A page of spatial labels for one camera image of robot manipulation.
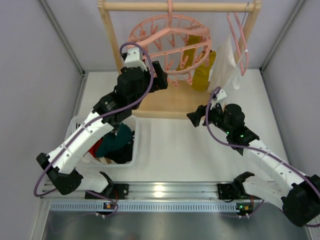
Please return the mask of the red sock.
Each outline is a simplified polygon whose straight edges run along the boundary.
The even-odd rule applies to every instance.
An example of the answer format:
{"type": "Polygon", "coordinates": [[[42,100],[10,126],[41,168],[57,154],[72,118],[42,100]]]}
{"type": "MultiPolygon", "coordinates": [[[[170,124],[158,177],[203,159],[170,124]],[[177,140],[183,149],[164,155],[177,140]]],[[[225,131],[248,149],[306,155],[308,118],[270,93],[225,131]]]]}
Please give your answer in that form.
{"type": "Polygon", "coordinates": [[[105,147],[103,145],[103,139],[98,140],[89,150],[88,152],[94,158],[102,158],[105,154],[105,147]]]}

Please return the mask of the mustard yellow sock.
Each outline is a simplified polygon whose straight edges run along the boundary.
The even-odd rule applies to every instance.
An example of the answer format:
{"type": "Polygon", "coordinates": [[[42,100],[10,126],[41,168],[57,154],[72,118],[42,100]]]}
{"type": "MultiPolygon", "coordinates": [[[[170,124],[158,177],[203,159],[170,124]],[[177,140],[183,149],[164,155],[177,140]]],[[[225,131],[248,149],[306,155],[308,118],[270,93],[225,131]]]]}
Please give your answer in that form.
{"type": "Polygon", "coordinates": [[[210,70],[216,60],[217,53],[210,51],[208,62],[198,66],[193,74],[191,88],[197,92],[205,92],[209,86],[210,70]]]}
{"type": "MultiPolygon", "coordinates": [[[[201,40],[202,40],[201,36],[190,35],[188,37],[186,46],[198,44],[201,42],[201,40]]],[[[183,57],[182,57],[183,61],[181,64],[182,67],[179,64],[178,67],[176,68],[176,71],[184,70],[192,65],[193,60],[194,60],[195,51],[196,51],[195,48],[191,48],[191,49],[187,49],[183,52],[183,57]]]]}

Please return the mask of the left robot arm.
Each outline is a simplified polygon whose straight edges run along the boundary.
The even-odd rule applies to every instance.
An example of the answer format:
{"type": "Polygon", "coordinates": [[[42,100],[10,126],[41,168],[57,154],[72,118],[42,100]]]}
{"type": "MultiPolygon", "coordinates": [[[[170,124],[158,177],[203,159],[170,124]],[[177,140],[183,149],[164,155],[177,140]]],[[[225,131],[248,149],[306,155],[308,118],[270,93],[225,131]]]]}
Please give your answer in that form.
{"type": "Polygon", "coordinates": [[[77,163],[98,140],[132,115],[147,89],[155,92],[168,87],[168,75],[158,61],[152,62],[152,70],[150,73],[139,66],[123,67],[114,90],[94,105],[75,132],[56,149],[37,156],[37,162],[60,194],[75,190],[98,194],[110,191],[112,180],[106,173],[77,170],[77,163]]]}

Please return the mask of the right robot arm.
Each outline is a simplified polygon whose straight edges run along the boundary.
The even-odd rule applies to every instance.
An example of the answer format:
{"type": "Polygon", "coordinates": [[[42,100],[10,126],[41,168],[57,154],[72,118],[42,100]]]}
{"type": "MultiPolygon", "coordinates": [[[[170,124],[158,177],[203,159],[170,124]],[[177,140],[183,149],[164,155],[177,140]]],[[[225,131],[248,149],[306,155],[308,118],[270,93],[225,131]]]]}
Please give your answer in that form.
{"type": "Polygon", "coordinates": [[[276,156],[245,125],[245,114],[239,105],[200,105],[186,116],[194,127],[198,127],[204,118],[204,126],[214,125],[226,133],[224,145],[271,178],[266,181],[251,172],[235,177],[232,184],[240,197],[250,195],[276,206],[297,227],[306,226],[320,215],[319,176],[307,176],[276,156]]]}

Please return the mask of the green christmas patterned sock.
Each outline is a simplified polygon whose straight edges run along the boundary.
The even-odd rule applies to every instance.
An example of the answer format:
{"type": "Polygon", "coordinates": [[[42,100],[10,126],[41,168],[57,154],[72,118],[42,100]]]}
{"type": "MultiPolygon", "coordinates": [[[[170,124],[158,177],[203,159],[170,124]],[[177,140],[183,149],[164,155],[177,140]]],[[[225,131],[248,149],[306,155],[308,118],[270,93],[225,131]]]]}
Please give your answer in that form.
{"type": "Polygon", "coordinates": [[[121,123],[116,130],[112,130],[100,139],[99,146],[95,150],[95,156],[102,158],[119,153],[132,142],[134,134],[134,130],[121,123]]]}

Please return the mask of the pink round clip hanger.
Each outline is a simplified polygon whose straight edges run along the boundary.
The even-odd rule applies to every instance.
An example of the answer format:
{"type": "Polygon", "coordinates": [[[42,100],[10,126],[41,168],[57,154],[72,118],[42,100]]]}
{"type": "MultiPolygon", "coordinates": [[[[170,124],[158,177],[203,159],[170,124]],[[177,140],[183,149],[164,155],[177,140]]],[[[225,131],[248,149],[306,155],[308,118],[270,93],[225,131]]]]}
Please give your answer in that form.
{"type": "Polygon", "coordinates": [[[179,77],[189,85],[193,83],[192,73],[196,68],[209,61],[212,47],[210,30],[192,17],[174,14],[173,2],[167,2],[167,14],[156,15],[140,22],[129,34],[128,41],[142,46],[152,60],[161,62],[168,80],[178,86],[179,77]],[[189,36],[201,36],[201,42],[186,46],[189,36]],[[182,68],[183,53],[195,48],[192,65],[182,68]]]}

